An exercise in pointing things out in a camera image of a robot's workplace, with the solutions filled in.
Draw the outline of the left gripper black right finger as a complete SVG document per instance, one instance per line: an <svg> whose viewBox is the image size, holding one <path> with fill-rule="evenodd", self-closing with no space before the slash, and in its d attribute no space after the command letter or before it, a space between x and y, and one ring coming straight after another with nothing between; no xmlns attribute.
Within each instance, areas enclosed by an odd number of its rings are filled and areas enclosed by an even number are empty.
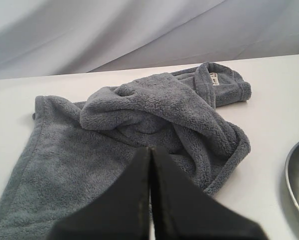
<svg viewBox="0 0 299 240"><path fill-rule="evenodd" d="M157 240L248 240L248 222L202 192L161 148L151 149Z"/></svg>

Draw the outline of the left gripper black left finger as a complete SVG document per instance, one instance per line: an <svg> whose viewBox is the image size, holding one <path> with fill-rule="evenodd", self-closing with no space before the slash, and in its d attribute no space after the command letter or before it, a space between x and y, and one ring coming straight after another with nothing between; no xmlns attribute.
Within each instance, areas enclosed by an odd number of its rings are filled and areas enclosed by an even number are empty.
<svg viewBox="0 0 299 240"><path fill-rule="evenodd" d="M150 149L138 149L130 165L104 193L55 223L47 239L149 239L150 161Z"/></svg>

